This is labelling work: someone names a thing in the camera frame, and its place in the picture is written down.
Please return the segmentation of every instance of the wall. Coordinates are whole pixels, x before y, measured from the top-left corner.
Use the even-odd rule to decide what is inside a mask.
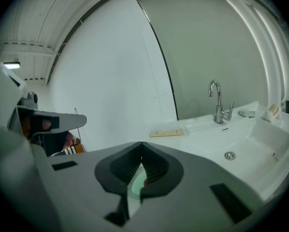
[[[71,37],[49,83],[54,110],[87,116],[87,150],[137,141],[176,112],[158,43],[136,0],[110,0]]]
[[[277,20],[265,9],[255,9],[259,20],[263,22],[268,35],[272,39],[275,54],[278,56],[281,80],[281,106],[286,107],[285,101],[289,101],[289,50],[283,37],[283,30]]]
[[[49,96],[49,88],[46,84],[29,84],[28,92],[35,92],[38,96],[38,109],[40,111],[53,112],[54,108]]]
[[[208,86],[221,85],[224,109],[268,104],[266,73],[245,22],[226,0],[139,0],[163,49],[179,119],[216,111]]]

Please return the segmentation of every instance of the sink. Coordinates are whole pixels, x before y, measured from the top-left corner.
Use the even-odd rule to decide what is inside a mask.
[[[208,122],[187,126],[186,131],[189,136],[181,140],[181,150],[214,161],[255,188],[289,148],[289,133],[261,118]],[[235,159],[226,159],[229,151]]]

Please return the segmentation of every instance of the gray device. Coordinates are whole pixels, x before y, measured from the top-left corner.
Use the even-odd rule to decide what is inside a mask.
[[[264,202],[216,163],[173,148],[130,142],[83,154],[47,157],[20,130],[28,113],[33,134],[66,133],[86,123],[81,115],[40,112],[34,94],[0,69],[0,190],[11,206],[42,231],[246,231],[279,197]],[[42,129],[42,119],[52,128]],[[130,217],[127,187],[139,165],[148,185]]]

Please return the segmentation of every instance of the sink drain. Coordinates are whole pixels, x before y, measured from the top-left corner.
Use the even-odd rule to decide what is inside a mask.
[[[227,160],[234,160],[236,158],[236,155],[235,155],[235,153],[228,151],[225,153],[225,158]]]

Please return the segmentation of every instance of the faucet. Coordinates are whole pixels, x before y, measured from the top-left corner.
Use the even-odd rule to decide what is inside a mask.
[[[216,80],[212,80],[209,84],[209,92],[208,96],[213,97],[213,88],[216,86],[217,89],[217,106],[216,106],[216,123],[222,124],[224,121],[223,119],[230,121],[231,116],[232,116],[232,109],[233,109],[233,101],[230,103],[230,108],[229,112],[224,112],[223,111],[223,106],[222,106],[222,91],[221,91],[221,86]]]

